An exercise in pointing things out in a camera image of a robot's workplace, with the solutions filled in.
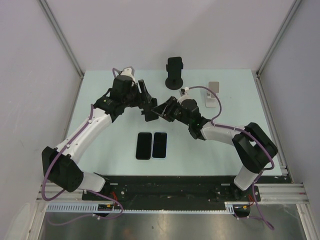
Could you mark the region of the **black phone stand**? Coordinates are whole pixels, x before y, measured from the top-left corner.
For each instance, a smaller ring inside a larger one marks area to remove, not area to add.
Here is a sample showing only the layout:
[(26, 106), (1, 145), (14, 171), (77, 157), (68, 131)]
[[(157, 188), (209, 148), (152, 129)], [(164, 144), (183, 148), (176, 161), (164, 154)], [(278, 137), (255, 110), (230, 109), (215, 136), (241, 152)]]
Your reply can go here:
[(141, 114), (144, 115), (144, 120), (146, 122), (151, 122), (151, 121), (159, 119), (159, 116), (156, 113), (154, 113), (152, 110), (151, 111), (141, 111)]

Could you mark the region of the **black phone light blue case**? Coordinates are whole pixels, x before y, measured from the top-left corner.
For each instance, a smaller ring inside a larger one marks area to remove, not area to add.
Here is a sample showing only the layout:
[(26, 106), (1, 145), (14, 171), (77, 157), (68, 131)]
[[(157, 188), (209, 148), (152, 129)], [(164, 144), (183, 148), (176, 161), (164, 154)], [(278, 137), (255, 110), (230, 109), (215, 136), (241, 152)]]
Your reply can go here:
[(167, 139), (166, 132), (155, 132), (153, 136), (152, 158), (165, 159), (167, 156)]

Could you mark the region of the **white phone stand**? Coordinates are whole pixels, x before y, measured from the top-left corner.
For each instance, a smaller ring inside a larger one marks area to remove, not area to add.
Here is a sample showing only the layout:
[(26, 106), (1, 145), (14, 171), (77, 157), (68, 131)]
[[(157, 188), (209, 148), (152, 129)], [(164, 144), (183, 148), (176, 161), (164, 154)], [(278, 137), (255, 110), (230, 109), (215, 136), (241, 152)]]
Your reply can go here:
[(207, 88), (208, 90), (205, 98), (205, 106), (207, 108), (219, 108), (219, 103), (216, 96), (218, 96), (220, 92), (220, 83), (218, 81), (209, 81)]

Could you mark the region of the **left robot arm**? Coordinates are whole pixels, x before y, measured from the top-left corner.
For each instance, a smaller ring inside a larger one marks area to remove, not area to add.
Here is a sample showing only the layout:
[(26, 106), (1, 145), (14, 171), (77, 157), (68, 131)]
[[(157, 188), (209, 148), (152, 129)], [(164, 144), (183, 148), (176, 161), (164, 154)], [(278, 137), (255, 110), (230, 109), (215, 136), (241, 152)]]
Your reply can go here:
[(153, 121), (157, 116), (151, 109), (157, 105), (143, 80), (134, 81), (127, 75), (118, 75), (112, 87), (90, 106), (89, 116), (56, 147), (47, 146), (41, 153), (45, 181), (51, 181), (64, 191), (93, 191), (100, 200), (110, 196), (111, 188), (105, 178), (96, 174), (83, 172), (78, 162), (90, 144), (98, 135), (109, 127), (126, 108), (138, 107), (142, 110), (145, 121)]

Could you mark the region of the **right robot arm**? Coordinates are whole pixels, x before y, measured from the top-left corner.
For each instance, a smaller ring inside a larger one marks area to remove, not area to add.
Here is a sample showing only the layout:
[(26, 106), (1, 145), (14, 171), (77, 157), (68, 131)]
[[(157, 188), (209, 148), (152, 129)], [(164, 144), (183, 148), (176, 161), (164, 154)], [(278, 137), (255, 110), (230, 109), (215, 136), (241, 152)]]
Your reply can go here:
[(201, 115), (194, 99), (179, 102), (173, 96), (151, 111), (168, 122), (177, 120), (187, 125), (196, 140), (217, 141), (235, 147), (242, 167), (231, 184), (230, 194), (237, 201), (248, 196), (249, 188), (264, 171), (275, 167), (273, 158), (278, 154), (278, 148), (255, 122), (243, 127), (212, 123)]

